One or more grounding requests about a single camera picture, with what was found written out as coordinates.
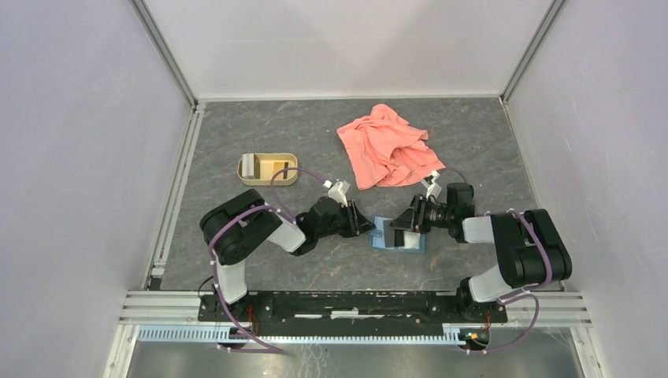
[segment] orange object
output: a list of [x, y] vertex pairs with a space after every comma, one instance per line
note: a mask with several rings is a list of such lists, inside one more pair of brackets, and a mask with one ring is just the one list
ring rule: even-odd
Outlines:
[[427, 131], [412, 128], [385, 104], [336, 132], [351, 159], [359, 190], [412, 185], [432, 170], [445, 168], [423, 142], [429, 137]]

